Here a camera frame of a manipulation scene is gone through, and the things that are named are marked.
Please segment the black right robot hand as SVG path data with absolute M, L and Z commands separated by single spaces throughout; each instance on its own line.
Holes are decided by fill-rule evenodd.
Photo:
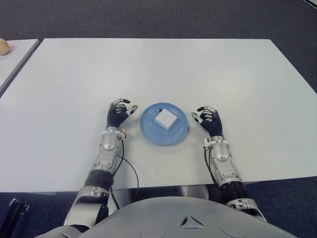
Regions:
M 210 135 L 223 136 L 222 122 L 219 113 L 211 106 L 202 106 L 197 109 L 200 115 L 192 112 L 192 118 Z

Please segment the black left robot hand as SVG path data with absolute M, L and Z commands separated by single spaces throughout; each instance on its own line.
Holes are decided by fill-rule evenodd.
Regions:
M 127 99 L 119 98 L 113 101 L 107 113 L 107 124 L 106 128 L 114 127 L 119 128 L 120 125 L 128 118 L 131 114 L 135 113 L 138 106 L 133 105 L 131 108 L 127 108 L 126 105 L 130 104 Z

